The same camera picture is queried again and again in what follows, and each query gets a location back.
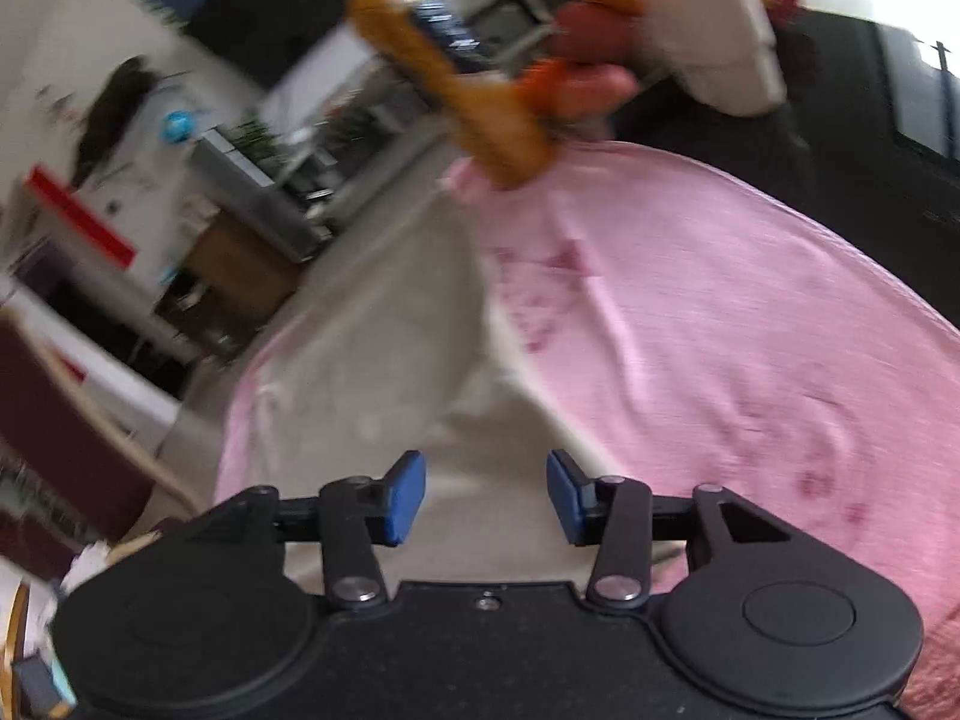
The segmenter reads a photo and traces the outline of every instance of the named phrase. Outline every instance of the metal screw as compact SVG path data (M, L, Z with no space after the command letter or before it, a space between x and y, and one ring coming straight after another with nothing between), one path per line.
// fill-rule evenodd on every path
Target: metal screw
M483 598L478 598L473 602L479 610L481 611L496 611L501 606L501 601L496 595L493 595L491 591L486 590L483 594Z
M593 583L593 590L608 601L632 601L640 597L643 586L633 577L608 574Z
M367 577L344 577L334 584L333 594L342 601L364 604L380 594L380 585Z

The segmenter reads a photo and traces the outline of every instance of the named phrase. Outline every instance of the pink tablecloth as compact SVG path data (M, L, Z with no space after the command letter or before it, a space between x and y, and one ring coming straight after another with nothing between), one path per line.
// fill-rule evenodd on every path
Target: pink tablecloth
M573 146L493 191L448 175L565 416L655 493L719 482L902 586L907 702L960 714L960 337L829 231L711 167Z

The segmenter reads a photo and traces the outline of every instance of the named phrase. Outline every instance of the floor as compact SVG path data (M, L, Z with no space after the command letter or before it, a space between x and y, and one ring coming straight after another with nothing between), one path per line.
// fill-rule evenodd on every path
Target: floor
M805 0L809 7L842 15L879 20L882 23L901 26L914 32L923 40L926 36L938 36L948 47L960 47L960 22L955 14L960 11L960 0ZM340 247L349 245L340 243ZM315 264L316 271L323 263ZM304 290L309 292L311 281L305 279ZM309 302L309 295L298 295L298 303ZM265 331L260 343L264 343L271 331L289 319L289 312L281 312L271 327ZM216 483L217 466L223 440L222 424L229 408L230 395L236 381L242 375L245 355L227 370L218 370L206 365L195 377L185 399L181 416L170 436L162 446L160 458L171 469L181 474L212 502Z
M160 459L193 485L200 496L213 501L224 440L224 417L233 390L256 352L293 317L313 305L323 304L330 283L349 269L354 260L362 259L361 252L376 245L384 229L394 228L397 215L404 214L403 209L412 199L432 193L436 177L458 153L450 146L438 145L421 155L392 191L373 201L349 234L311 266L301 279L298 293L282 307L250 349L227 368L214 364L199 367L184 397L181 414L160 448ZM298 494L311 493L315 490Z

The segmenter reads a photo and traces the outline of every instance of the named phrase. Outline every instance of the bottle label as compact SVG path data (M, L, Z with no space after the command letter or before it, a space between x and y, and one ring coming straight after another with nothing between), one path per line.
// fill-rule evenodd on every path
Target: bottle label
M458 73L483 73L493 62L460 17L443 0L408 1L410 18L424 37L443 52Z

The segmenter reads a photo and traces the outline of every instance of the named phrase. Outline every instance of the orange bottle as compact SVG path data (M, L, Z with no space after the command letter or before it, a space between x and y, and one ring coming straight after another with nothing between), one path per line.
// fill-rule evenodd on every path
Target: orange bottle
M454 119L454 136L510 189L542 172L554 145L506 76L441 0L348 0L357 32L411 71Z

